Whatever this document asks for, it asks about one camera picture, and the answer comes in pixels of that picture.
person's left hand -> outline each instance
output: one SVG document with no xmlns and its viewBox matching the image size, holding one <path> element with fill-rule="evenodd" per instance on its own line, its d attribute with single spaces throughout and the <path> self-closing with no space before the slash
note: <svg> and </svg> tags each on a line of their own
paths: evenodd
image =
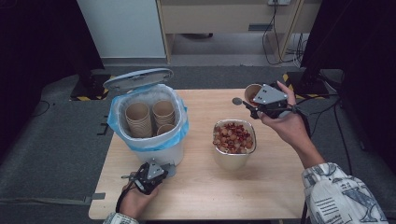
<svg viewBox="0 0 396 224">
<path fill-rule="evenodd" d="M 122 190 L 126 189 L 129 184 L 130 183 L 125 185 Z M 151 200 L 157 196 L 159 188 L 160 185 L 155 188 L 150 195 L 146 195 L 140 192 L 136 186 L 132 184 L 132 189 L 128 191 L 121 202 L 120 213 L 127 217 L 138 219 Z"/>
</svg>

plastic bag liner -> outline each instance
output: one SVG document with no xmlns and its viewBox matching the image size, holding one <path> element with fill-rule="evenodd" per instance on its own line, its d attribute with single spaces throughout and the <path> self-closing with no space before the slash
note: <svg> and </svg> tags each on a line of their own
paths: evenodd
<svg viewBox="0 0 396 224">
<path fill-rule="evenodd" d="M 168 133 L 150 138 L 131 137 L 125 118 L 125 110 L 128 105 L 144 102 L 148 105 L 150 114 L 152 114 L 152 107 L 160 100 L 172 102 L 175 109 L 176 127 Z M 180 143 L 189 130 L 187 107 L 184 106 L 183 100 L 172 88 L 163 84 L 139 87 L 129 93 L 115 97 L 111 103 L 107 123 L 131 150 L 137 152 L 158 151 L 172 147 Z"/>
</svg>

gray carpet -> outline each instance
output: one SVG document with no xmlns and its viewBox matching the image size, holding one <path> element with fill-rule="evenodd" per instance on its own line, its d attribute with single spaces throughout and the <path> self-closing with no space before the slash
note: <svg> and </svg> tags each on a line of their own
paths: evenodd
<svg viewBox="0 0 396 224">
<path fill-rule="evenodd" d="M 146 68 L 108 67 L 107 71 L 117 76 Z M 165 84 L 176 90 L 245 88 L 255 82 L 281 80 L 285 72 L 298 70 L 248 66 L 170 68 L 175 77 Z M 106 122 L 111 99 L 122 92 L 111 92 L 104 101 L 71 102 L 69 95 L 77 81 L 77 76 L 67 77 L 43 90 L 42 100 L 48 103 L 38 104 L 35 114 L 39 116 L 31 118 L 0 167 L 0 198 L 83 200 L 94 193 L 113 132 L 108 129 L 105 135 L 98 134 L 105 129 L 102 123 Z M 313 113 L 331 106 L 336 99 L 311 100 L 302 106 Z M 396 217 L 396 175 L 375 152 L 361 150 L 346 112 L 336 108 L 353 175 L 368 185 L 387 216 Z M 316 124 L 317 118 L 309 117 L 311 130 L 315 129 L 313 141 L 326 160 L 350 173 L 332 109 L 321 114 Z M 0 223 L 101 223 L 90 220 L 88 211 L 89 206 L 83 205 L 0 204 Z"/>
</svg>

container of red dates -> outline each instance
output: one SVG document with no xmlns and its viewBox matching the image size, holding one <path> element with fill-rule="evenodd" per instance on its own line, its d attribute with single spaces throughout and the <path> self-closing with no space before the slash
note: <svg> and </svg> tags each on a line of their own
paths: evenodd
<svg viewBox="0 0 396 224">
<path fill-rule="evenodd" d="M 224 119 L 213 129 L 215 161 L 223 169 L 236 171 L 243 168 L 256 150 L 253 126 L 241 119 Z"/>
</svg>

light wood tabletop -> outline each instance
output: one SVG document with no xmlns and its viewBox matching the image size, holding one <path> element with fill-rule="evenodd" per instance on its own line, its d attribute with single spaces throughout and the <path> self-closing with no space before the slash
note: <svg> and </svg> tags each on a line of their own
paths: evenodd
<svg viewBox="0 0 396 224">
<path fill-rule="evenodd" d="M 177 173 L 163 181 L 160 193 L 142 220 L 287 219 L 300 218 L 304 207 L 303 166 L 295 151 L 269 127 L 252 119 L 243 105 L 243 89 L 178 90 L 188 108 L 190 130 L 182 144 L 184 158 Z M 222 119 L 243 119 L 253 125 L 257 148 L 244 168 L 221 169 L 214 160 L 213 128 Z M 105 219 L 116 207 L 121 179 L 143 162 L 114 134 L 96 193 L 91 219 Z"/>
</svg>

